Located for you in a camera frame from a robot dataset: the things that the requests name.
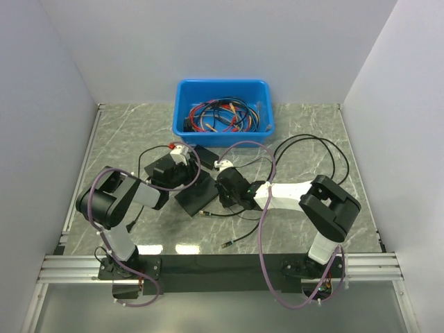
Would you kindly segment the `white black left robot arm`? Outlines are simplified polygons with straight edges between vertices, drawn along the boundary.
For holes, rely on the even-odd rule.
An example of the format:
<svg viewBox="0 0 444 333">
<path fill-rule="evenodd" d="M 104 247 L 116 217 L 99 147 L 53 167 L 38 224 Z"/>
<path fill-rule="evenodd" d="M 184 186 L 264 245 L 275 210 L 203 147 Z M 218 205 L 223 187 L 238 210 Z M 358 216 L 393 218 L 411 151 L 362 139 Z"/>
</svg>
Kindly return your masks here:
<svg viewBox="0 0 444 333">
<path fill-rule="evenodd" d="M 139 272 L 139 251 L 123 224 L 131 203 L 160 210 L 171 191 L 190 187 L 200 173 L 199 164 L 192 160 L 185 163 L 158 160 L 153 163 L 147 181 L 122 169 L 105 166 L 78 195 L 76 210 L 99 232 L 121 277 L 130 279 Z"/>
</svg>

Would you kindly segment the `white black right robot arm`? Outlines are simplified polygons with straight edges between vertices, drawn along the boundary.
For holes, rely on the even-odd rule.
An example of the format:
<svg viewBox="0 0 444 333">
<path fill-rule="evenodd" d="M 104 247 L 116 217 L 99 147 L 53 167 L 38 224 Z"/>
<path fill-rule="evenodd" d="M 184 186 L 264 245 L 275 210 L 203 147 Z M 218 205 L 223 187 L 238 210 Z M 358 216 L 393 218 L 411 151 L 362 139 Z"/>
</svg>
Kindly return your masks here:
<svg viewBox="0 0 444 333">
<path fill-rule="evenodd" d="M 314 277 L 328 271 L 330 257 L 345 241 L 361 211 L 360 202 L 325 175 L 318 175 L 311 182 L 248 182 L 231 166 L 218 174 L 216 188 L 224 207 L 239 205 L 245 210 L 304 212 L 317 230 L 305 260 L 306 271 Z"/>
</svg>

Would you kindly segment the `black switch box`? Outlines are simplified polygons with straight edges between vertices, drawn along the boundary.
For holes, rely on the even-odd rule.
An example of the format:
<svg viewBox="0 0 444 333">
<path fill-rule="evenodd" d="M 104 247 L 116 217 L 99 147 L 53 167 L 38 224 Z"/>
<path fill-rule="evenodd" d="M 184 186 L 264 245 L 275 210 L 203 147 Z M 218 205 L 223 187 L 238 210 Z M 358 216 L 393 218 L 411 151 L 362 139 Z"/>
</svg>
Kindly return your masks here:
<svg viewBox="0 0 444 333">
<path fill-rule="evenodd" d="M 193 217 L 210 204 L 218 195 L 215 180 L 208 177 L 198 185 L 193 185 L 180 191 L 175 196 L 175 200 L 190 217 Z"/>
</svg>

